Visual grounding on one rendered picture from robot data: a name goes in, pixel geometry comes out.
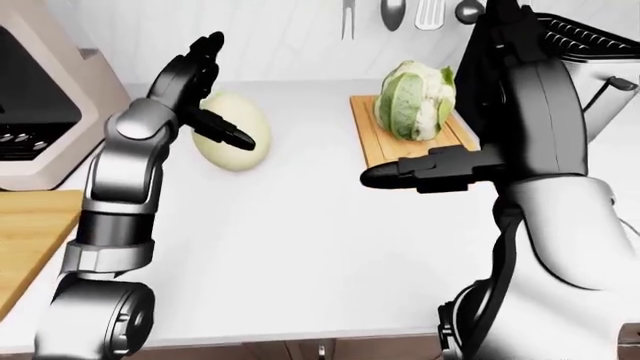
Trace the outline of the grooved wooden cutting board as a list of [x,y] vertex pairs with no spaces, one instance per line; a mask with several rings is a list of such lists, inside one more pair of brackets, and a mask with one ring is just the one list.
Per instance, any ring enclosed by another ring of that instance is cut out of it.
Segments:
[[430,149],[444,146],[462,145],[469,151],[480,149],[479,138],[456,112],[448,117],[443,130],[433,140],[397,140],[377,125],[373,113],[375,98],[376,95],[350,97],[351,110],[367,167],[396,161],[399,158],[417,158],[426,155]]

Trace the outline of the silver toaster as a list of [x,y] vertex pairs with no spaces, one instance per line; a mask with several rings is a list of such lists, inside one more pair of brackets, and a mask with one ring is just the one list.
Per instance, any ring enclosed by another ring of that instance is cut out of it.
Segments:
[[573,80],[592,141],[640,92],[640,42],[556,14],[538,13],[545,46]]

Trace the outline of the hanging steel meat fork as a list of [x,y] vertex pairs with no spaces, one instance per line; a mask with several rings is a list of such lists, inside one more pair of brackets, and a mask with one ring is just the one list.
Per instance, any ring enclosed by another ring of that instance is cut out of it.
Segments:
[[355,3],[356,0],[342,0],[341,39],[347,35],[355,38]]

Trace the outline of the beige countertop oven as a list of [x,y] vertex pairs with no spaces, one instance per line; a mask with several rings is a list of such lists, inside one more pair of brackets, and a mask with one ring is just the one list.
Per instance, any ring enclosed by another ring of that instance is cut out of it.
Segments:
[[0,191],[57,188],[130,102],[75,4],[0,0]]

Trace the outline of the hanging steel ladle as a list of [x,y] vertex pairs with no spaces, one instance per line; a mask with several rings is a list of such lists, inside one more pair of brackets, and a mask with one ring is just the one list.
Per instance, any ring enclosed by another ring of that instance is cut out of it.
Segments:
[[464,25],[473,25],[485,13],[485,6],[479,0],[461,0],[456,5],[456,19]]

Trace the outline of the green white cauliflower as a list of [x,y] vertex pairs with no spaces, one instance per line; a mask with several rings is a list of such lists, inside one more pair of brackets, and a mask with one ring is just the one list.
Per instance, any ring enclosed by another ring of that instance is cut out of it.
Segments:
[[442,130],[455,103],[452,68],[430,68],[408,60],[384,78],[374,116],[398,140],[427,141]]

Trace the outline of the plain wooden cutting board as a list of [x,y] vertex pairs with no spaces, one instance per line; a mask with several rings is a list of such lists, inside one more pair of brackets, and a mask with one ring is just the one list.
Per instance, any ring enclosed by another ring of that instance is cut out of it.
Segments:
[[0,308],[11,307],[75,227],[83,193],[0,192]]

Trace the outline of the hanging steel spoon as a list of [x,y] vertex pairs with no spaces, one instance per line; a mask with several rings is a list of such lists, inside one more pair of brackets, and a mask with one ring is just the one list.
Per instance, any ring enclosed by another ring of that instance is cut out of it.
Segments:
[[381,0],[380,14],[384,26],[395,32],[401,26],[406,13],[406,0]]

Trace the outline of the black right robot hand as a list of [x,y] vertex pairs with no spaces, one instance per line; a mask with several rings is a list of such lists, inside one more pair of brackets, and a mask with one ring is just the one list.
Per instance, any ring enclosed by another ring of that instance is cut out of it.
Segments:
[[517,0],[487,0],[455,77],[461,114],[480,149],[431,149],[365,170],[367,188],[421,194],[588,173],[582,107],[563,62],[543,47],[544,26]]

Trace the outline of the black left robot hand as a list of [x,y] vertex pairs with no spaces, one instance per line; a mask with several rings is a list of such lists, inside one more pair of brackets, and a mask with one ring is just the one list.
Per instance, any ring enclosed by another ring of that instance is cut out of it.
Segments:
[[222,32],[198,38],[190,45],[188,53],[175,56],[162,69],[147,98],[171,110],[178,125],[188,125],[196,134],[216,143],[252,151],[256,146],[252,137],[217,113],[200,107],[218,77],[216,58],[223,44]]

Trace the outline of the hanging steel slotted spatula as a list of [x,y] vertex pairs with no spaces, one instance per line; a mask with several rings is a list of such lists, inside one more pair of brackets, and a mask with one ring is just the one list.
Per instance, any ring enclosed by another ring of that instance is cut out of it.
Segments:
[[421,31],[435,31],[444,25],[446,0],[419,0],[414,25]]

